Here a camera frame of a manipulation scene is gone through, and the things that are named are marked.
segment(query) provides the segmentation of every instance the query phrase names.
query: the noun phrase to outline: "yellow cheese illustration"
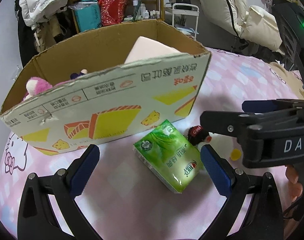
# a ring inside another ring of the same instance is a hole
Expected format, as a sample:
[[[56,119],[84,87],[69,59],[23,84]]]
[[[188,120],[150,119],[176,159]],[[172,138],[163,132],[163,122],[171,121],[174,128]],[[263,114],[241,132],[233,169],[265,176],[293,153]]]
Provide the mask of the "yellow cheese illustration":
[[[55,144],[52,145],[52,147],[58,150],[66,150],[70,148],[70,145],[62,139],[59,139]]]
[[[39,130],[34,133],[29,133],[27,135],[23,135],[21,138],[24,141],[31,141],[31,142],[46,142],[47,141],[47,136],[49,132],[49,128]]]
[[[59,154],[59,152],[57,151],[52,151],[49,149],[43,149],[43,148],[39,148],[39,147],[34,147],[35,149],[39,150],[41,153],[45,154],[45,155],[56,155]]]
[[[195,97],[187,101],[184,105],[180,106],[174,113],[180,117],[187,117],[192,109]]]
[[[141,106],[119,106],[92,115],[89,126],[91,139],[123,134],[141,111]]]
[[[160,119],[160,113],[159,112],[156,112],[156,111],[153,111],[152,113],[150,113],[148,115],[148,117],[146,117],[142,122],[141,124],[142,125],[145,125],[145,126],[149,126],[157,121],[159,121]]]
[[[160,101],[160,102],[169,106],[169,105],[183,99],[187,95],[195,92],[196,88],[197,88],[197,86],[193,86],[193,87],[187,87],[187,88],[172,90],[172,91],[170,91],[168,93],[165,93],[163,95],[154,96],[153,99],[158,100],[158,101]]]
[[[64,125],[64,130],[69,139],[81,139],[88,137],[90,121],[74,122]]]

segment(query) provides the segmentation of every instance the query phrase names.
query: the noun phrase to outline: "red cool label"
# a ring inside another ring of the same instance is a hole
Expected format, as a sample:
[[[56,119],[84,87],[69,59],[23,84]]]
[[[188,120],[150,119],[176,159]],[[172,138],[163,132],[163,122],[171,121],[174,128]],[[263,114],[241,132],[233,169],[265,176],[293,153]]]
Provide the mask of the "red cool label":
[[[194,126],[190,130],[190,135],[193,136],[193,137],[195,137],[202,129],[203,128],[201,126],[199,126],[199,125]]]

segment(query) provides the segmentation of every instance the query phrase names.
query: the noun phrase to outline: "carton label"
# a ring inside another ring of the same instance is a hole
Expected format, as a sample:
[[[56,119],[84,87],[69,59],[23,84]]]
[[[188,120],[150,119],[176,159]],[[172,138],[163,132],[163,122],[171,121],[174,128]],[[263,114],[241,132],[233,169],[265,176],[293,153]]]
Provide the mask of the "carton label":
[[[146,82],[150,80],[155,80],[159,79],[162,77],[169,77],[172,75],[178,75],[182,73],[188,73],[189,75],[186,75],[183,78],[174,78],[174,85],[177,85],[178,83],[188,83],[193,81],[193,71],[196,71],[197,64],[192,63],[192,64],[186,64],[182,66],[176,66],[176,67],[168,67],[164,69],[159,69],[159,70],[153,70],[152,72],[147,72],[147,73],[141,73],[141,81]]]
[[[114,79],[87,87],[87,88],[83,89],[83,91],[84,91],[84,94],[86,95],[87,99],[90,100],[90,99],[94,99],[97,97],[120,92],[123,90],[135,88],[136,86],[134,85],[134,81],[133,81],[134,76],[135,76],[135,74],[131,74],[131,75],[127,75],[127,76],[121,76],[118,78],[114,78]]]
[[[87,101],[87,98],[82,90],[61,96],[52,101],[49,101],[43,106],[51,113]]]
[[[13,127],[13,126],[15,126],[15,125],[20,124],[21,122],[18,121],[17,118],[13,118],[13,119],[11,119],[10,121],[5,121],[5,123],[6,123],[9,127]]]
[[[22,118],[25,122],[30,122],[36,118],[42,117],[47,113],[47,110],[44,106],[38,106],[31,110],[28,110],[20,114],[20,119]]]

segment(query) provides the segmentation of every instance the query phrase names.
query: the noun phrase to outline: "white puffer jacket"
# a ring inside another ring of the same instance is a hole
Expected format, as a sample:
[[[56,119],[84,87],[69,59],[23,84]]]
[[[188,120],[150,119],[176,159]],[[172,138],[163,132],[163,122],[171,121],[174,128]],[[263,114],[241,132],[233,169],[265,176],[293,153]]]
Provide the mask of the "white puffer jacket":
[[[67,0],[20,0],[19,4],[25,24],[34,30],[37,22],[47,22]]]

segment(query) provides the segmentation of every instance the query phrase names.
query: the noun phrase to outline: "teal box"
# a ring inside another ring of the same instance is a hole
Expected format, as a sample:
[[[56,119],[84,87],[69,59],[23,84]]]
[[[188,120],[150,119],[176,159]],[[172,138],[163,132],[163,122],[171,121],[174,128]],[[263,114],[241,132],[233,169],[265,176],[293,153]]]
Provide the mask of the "teal box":
[[[102,27],[101,11],[98,3],[92,4],[83,9],[74,10],[74,14],[80,32]]]

